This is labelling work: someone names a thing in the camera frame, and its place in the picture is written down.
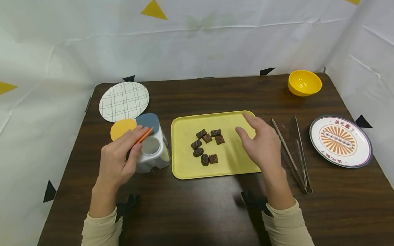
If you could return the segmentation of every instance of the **white plaid plate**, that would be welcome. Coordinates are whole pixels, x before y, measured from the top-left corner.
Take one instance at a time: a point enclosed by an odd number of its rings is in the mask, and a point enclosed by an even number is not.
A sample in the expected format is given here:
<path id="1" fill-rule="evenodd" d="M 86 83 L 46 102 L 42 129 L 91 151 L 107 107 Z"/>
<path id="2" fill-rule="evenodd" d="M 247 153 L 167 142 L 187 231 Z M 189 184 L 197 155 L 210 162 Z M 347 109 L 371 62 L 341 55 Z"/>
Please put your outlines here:
<path id="1" fill-rule="evenodd" d="M 98 109 L 101 116 L 117 122 L 135 119 L 147 108 L 149 92 L 140 83 L 123 82 L 109 88 L 102 96 Z"/>

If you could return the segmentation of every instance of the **hand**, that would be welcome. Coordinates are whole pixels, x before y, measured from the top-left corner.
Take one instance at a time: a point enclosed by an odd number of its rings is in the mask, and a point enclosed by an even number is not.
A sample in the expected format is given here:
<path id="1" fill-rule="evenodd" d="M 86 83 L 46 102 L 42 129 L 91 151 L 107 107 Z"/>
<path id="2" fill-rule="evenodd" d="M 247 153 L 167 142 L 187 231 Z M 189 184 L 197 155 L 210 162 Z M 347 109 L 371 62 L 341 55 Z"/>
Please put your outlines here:
<path id="1" fill-rule="evenodd" d="M 133 131 L 126 131 L 120 138 L 101 149 L 96 186 L 116 192 L 134 175 L 142 149 L 142 144 L 136 144 L 136 142 L 148 130 L 148 127 L 137 126 Z M 130 149 L 130 155 L 126 160 L 126 154 Z"/>
<path id="2" fill-rule="evenodd" d="M 262 172 L 268 170 L 282 170 L 281 166 L 281 141 L 276 131 L 259 117 L 243 113 L 249 125 L 256 130 L 254 139 L 250 139 L 246 131 L 236 127 L 242 140 L 242 146 L 250 159 L 256 163 Z"/>

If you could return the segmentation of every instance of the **yellow paper circle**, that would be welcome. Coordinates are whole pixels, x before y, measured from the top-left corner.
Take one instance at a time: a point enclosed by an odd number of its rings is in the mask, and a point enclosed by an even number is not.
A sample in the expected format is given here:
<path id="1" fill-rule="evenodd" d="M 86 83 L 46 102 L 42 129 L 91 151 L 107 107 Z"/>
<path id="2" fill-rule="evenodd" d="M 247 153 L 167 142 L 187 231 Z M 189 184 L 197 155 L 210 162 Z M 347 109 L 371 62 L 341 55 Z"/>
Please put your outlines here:
<path id="1" fill-rule="evenodd" d="M 134 130 L 137 127 L 137 122 L 133 119 L 124 119 L 112 125 L 111 128 L 111 139 L 115 141 L 122 136 L 127 130 Z"/>

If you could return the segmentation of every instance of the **metal tongs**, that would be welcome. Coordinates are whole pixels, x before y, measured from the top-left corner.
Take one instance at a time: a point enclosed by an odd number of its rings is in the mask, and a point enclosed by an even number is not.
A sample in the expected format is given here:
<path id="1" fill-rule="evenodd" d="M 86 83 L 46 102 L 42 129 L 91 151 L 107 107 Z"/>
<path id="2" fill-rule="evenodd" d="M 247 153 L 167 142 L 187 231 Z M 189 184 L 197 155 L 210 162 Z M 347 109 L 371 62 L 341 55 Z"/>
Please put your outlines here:
<path id="1" fill-rule="evenodd" d="M 305 162 L 305 156 L 304 156 L 304 149 L 302 147 L 302 141 L 301 141 L 301 135 L 299 133 L 299 127 L 298 127 L 298 122 L 297 122 L 297 117 L 294 115 L 290 121 L 290 132 L 292 135 L 293 140 L 295 141 L 295 145 L 297 147 L 297 152 L 298 152 L 298 157 L 300 160 L 300 166 L 302 168 L 302 173 L 300 173 L 299 169 L 297 168 L 296 163 L 294 162 L 294 159 L 292 155 L 290 154 L 290 151 L 283 139 L 283 136 L 281 134 L 281 131 L 279 131 L 279 127 L 276 125 L 276 122 L 274 119 L 271 119 L 272 124 L 274 125 L 276 132 L 279 135 L 279 138 L 281 139 L 281 142 L 290 158 L 290 161 L 295 169 L 295 172 L 297 173 L 298 179 L 296 178 L 296 182 L 298 185 L 305 191 L 307 194 L 312 194 L 313 190 L 310 187 L 310 180 L 309 180 L 309 174 L 308 174 L 308 168 L 307 168 L 307 163 Z"/>

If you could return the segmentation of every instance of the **beige sleeve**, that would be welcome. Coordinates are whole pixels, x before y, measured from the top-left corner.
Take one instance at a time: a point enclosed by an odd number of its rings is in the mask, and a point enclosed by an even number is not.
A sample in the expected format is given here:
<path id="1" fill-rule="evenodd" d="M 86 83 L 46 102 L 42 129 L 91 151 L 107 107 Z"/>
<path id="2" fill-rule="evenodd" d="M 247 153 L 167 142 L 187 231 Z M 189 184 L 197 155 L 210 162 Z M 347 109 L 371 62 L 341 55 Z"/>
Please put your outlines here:
<path id="1" fill-rule="evenodd" d="M 81 246 L 117 246 L 122 232 L 123 217 L 115 223 L 116 208 L 108 216 L 92 218 L 87 214 L 82 230 Z"/>
<path id="2" fill-rule="evenodd" d="M 314 246 L 298 201 L 289 209 L 276 210 L 267 204 L 273 217 L 262 212 L 272 246 Z"/>

